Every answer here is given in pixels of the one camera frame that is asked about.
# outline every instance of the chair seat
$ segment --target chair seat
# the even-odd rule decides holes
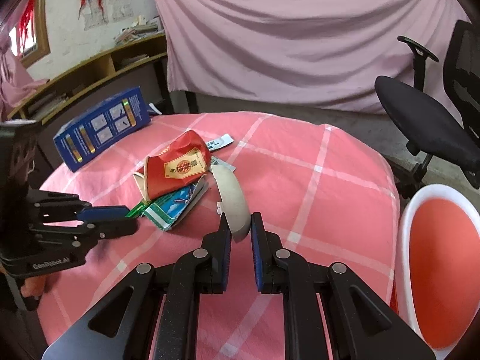
[[[375,91],[393,123],[421,151],[463,170],[480,170],[480,148],[438,101],[387,76],[376,79]]]

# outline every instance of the wooden shelf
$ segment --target wooden shelf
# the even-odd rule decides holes
[[[144,54],[148,55],[148,57],[131,63],[126,67],[121,67],[121,62],[124,59]],[[167,41],[164,34],[152,35],[106,50],[90,57],[39,87],[33,95],[26,98],[22,104],[13,109],[8,118],[15,119],[20,117],[21,119],[28,119],[31,117],[28,108],[46,96],[50,94],[60,96],[64,93],[70,95],[65,102],[60,103],[46,116],[42,117],[42,124],[46,124],[62,110],[99,89],[109,81],[143,65],[159,62],[166,57]]]

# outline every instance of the concrete floor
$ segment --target concrete floor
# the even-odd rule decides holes
[[[419,156],[414,157],[408,152],[405,147],[406,138],[387,115],[330,111],[287,104],[259,103],[202,94],[197,95],[197,100],[200,112],[256,111],[305,120],[317,125],[328,123],[341,128],[376,151],[391,157],[394,161],[409,169],[416,162],[422,161],[425,156],[425,154],[420,153]],[[176,112],[188,112],[184,92],[172,93],[172,101]],[[477,211],[480,211],[480,194],[468,183],[459,167],[439,158],[433,158],[424,181],[427,184],[440,183],[455,188],[472,202]]]

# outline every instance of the round metal rivet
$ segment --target round metal rivet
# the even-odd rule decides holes
[[[207,254],[208,254],[208,250],[203,248],[195,249],[193,251],[193,256],[198,259],[202,259],[203,257],[206,257]]]
[[[150,269],[152,269],[151,265],[146,262],[137,265],[137,273],[141,275],[149,273]]]
[[[344,274],[347,271],[347,266],[341,262],[336,262],[332,265],[332,269],[336,274]]]
[[[290,252],[287,249],[278,249],[275,252],[275,256],[277,256],[279,259],[287,259],[290,257]]]

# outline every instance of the black chair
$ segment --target black chair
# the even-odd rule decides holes
[[[380,76],[375,91],[393,123],[409,140],[412,155],[427,155],[411,171],[389,161],[398,192],[411,198],[423,186],[422,180],[433,156],[458,165],[471,186],[480,187],[480,33],[472,24],[459,20],[455,26],[443,65],[443,86],[462,116],[464,128],[438,101],[423,93],[427,58],[438,58],[422,45],[404,36],[413,52],[414,87]]]

